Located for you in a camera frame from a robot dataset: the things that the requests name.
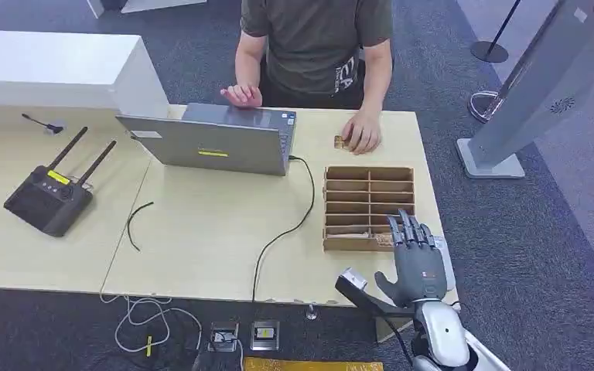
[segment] yellow mat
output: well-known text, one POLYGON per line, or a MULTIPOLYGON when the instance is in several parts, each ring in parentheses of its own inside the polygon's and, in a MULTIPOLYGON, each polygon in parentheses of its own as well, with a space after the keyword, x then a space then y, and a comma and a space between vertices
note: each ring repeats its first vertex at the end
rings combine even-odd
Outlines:
POLYGON ((381 362, 281 361, 247 357, 244 371, 384 371, 381 362))

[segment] power outlet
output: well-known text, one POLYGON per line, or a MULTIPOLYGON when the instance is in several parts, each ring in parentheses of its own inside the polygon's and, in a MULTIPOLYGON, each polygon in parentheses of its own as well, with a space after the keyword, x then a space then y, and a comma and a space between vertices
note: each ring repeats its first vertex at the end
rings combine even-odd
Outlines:
POLYGON ((251 324, 251 350, 278 350, 278 321, 256 321, 251 324))
POLYGON ((210 326, 209 352, 235 352, 237 348, 237 322, 213 322, 210 326))

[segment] laptop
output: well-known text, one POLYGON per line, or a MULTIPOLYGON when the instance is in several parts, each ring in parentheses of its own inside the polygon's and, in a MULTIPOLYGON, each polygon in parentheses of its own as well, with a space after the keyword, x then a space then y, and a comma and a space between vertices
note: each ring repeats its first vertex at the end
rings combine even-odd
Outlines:
POLYGON ((117 119, 165 165, 285 175, 296 113, 188 104, 181 120, 117 119))

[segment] olive green t-shirt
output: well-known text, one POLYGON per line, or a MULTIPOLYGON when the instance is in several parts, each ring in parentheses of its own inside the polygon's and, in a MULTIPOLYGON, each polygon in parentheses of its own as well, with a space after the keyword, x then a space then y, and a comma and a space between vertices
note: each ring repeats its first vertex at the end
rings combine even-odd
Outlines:
POLYGON ((334 94, 357 78, 359 45, 392 34, 391 0, 242 0, 241 28, 268 37, 268 76, 286 90, 334 94))

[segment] robot finger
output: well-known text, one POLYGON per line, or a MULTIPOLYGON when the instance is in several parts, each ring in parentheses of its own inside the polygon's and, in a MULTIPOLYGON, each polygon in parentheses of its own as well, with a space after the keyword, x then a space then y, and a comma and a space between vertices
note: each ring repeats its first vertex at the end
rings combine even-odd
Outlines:
POLYGON ((432 230, 426 224, 420 224, 420 228, 422 232, 425 234, 425 241, 432 249, 436 247, 436 242, 434 240, 434 235, 432 234, 432 230))
POLYGON ((418 223, 418 220, 415 218, 415 216, 410 216, 408 218, 411 221, 411 225, 413 225, 413 232, 415 234, 415 240, 418 242, 420 247, 427 246, 426 245, 427 241, 425 240, 425 234, 422 231, 422 228, 420 228, 420 223, 418 223))
POLYGON ((397 246, 399 244, 404 244, 404 237, 402 236, 402 234, 399 230, 398 221, 395 220, 394 216, 392 216, 392 215, 387 216, 387 218, 388 218, 388 225, 391 226, 391 233, 393 234, 393 244, 395 246, 397 246))
POLYGON ((410 219, 408 218, 407 213, 404 209, 399 209, 398 213, 400 214, 402 223, 404 224, 404 235, 405 235, 405 242, 411 242, 415 240, 415 236, 413 234, 413 225, 411 224, 410 219))

